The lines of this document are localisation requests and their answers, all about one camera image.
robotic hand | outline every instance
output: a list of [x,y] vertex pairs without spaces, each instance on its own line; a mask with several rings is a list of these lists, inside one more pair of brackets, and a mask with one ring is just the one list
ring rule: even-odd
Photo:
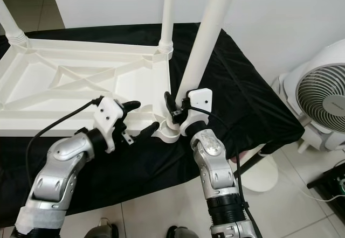
[[29,197],[20,209],[11,237],[59,237],[69,208],[79,171],[98,152],[113,152],[120,143],[132,145],[150,137],[159,127],[154,122],[136,137],[126,132],[123,120],[140,102],[121,104],[100,97],[90,104],[98,105],[94,129],[78,130],[74,136],[55,142],[48,150],[47,162],[36,176]]
[[187,92],[180,110],[168,92],[165,93],[165,103],[173,124],[180,125],[181,135],[191,137],[190,145],[200,169],[211,216],[212,238],[262,237],[244,200],[240,179],[238,185],[226,160],[224,144],[207,128],[212,91],[204,88]]

white tape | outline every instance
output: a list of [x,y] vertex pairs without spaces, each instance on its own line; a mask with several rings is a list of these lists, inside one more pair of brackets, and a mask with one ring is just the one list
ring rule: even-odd
[[28,234],[34,228],[60,229],[65,220],[66,211],[21,207],[16,221],[16,229],[21,234]]

white wall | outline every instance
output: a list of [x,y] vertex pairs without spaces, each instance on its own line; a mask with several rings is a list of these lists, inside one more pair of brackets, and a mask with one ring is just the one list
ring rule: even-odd
[[[66,27],[160,23],[162,0],[57,0]],[[177,0],[199,22],[206,0]],[[234,0],[224,29],[267,82],[345,38],[345,0]]]

fan grille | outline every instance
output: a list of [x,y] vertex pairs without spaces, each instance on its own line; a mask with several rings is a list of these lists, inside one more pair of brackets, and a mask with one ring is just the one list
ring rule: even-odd
[[325,128],[345,133],[345,117],[335,116],[323,106],[330,95],[345,95],[345,66],[327,66],[310,72],[297,91],[301,109],[311,119]]

black tablecloth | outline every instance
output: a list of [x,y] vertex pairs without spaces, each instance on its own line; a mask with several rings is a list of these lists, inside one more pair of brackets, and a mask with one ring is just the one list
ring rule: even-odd
[[[174,54],[169,62],[172,95],[176,95],[198,30],[198,24],[175,24]],[[135,45],[157,45],[161,25],[88,27],[31,32],[36,39],[96,41]],[[0,57],[9,45],[0,37]],[[272,153],[298,140],[303,127],[222,31],[202,78],[201,88],[213,91],[212,112],[230,131],[210,118],[216,135],[225,134],[227,157],[236,151],[266,144],[263,153]],[[45,163],[49,146],[58,138],[41,138],[32,153],[36,172]],[[0,227],[13,225],[28,187],[25,175],[25,148],[29,138],[0,138]],[[199,175],[188,138],[174,144],[151,138],[140,146],[102,154],[80,172],[68,214],[105,207],[184,183]]]

